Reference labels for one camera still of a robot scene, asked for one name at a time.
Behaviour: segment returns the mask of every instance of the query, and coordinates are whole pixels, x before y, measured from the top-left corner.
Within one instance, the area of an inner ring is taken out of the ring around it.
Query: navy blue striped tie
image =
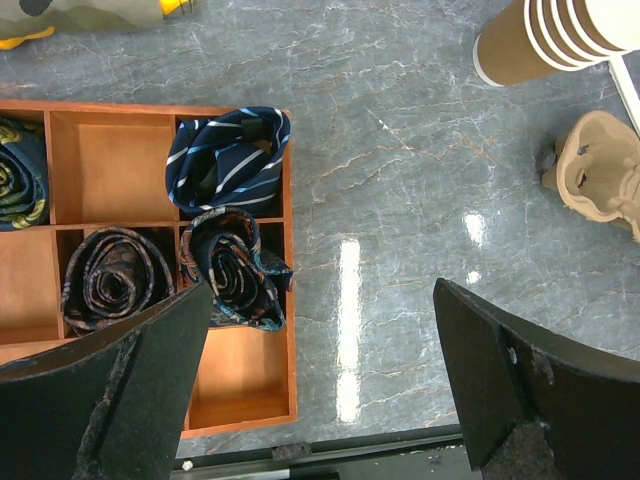
[[[267,214],[279,189],[290,130],[287,116],[269,107],[182,122],[167,160],[169,198],[193,216],[223,205]],[[255,145],[262,140],[269,151]]]

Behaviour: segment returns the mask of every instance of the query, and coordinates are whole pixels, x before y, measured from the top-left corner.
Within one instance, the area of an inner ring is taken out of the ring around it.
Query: wooden compartment box
[[[230,110],[0,99],[0,116],[44,124],[50,187],[49,225],[0,233],[0,365],[75,340],[60,314],[61,285],[69,258],[92,231],[152,230],[177,268],[189,220],[165,190],[169,148],[182,119]],[[257,219],[265,246],[289,266],[291,202],[289,146],[278,201]],[[294,292],[279,293],[282,331],[209,330],[183,438],[296,420]]]

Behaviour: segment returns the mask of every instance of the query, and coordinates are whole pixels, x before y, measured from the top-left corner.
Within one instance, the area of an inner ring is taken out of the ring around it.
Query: paper cup
[[[601,55],[603,57],[620,55],[623,53],[618,49],[610,49],[597,44],[587,34],[578,19],[574,0],[558,0],[558,13],[560,15],[560,21],[562,22],[566,32],[569,34],[573,42],[582,50],[590,53],[591,55]]]
[[[531,28],[533,31],[533,35],[538,42],[538,45],[540,45],[540,48],[542,48],[544,53],[555,62],[568,67],[573,66],[586,68],[590,65],[593,65],[594,62],[579,60],[567,55],[558,46],[558,44],[556,44],[550,31],[550,29],[553,28],[553,21],[551,19],[551,15],[549,15],[549,24],[547,25],[547,18],[545,16],[543,3],[546,3],[547,6],[550,6],[548,0],[531,0]]]
[[[567,30],[562,24],[560,19],[560,12],[558,9],[558,2],[564,2],[566,0],[545,0],[543,1],[544,18],[546,21],[549,34],[553,38],[560,49],[574,58],[582,62],[601,62],[606,57],[604,55],[593,55],[586,50],[580,48],[569,36]]]
[[[574,0],[576,15],[587,34],[610,50],[640,49],[638,0]]]
[[[514,85],[582,68],[563,65],[545,54],[533,35],[530,8],[531,0],[514,0],[476,40],[474,65],[490,85]]]

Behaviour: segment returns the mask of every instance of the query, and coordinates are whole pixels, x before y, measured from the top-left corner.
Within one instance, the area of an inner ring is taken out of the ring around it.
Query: gray marble floor
[[[582,113],[626,119],[622,104],[605,66],[484,85],[472,44],[506,3],[208,0],[161,30],[0,54],[2,97],[292,112],[300,420],[178,456],[456,422],[440,276],[640,359],[640,247],[563,208],[535,169]]]

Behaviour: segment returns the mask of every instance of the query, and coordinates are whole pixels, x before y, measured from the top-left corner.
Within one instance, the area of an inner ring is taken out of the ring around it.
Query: paisley tie
[[[48,181],[42,126],[0,118],[0,231],[47,222]]]
[[[112,325],[175,293],[171,269],[150,238],[119,227],[89,235],[73,253],[62,315],[78,333]]]
[[[268,107],[183,122],[167,160],[169,198],[192,216],[223,205],[267,214],[277,200],[290,129],[287,116]],[[268,147],[255,145],[260,141]]]
[[[206,280],[213,290],[212,326],[284,327],[276,285],[290,290],[293,272],[261,248],[247,212],[218,207],[195,218],[180,240],[180,270],[185,286]]]

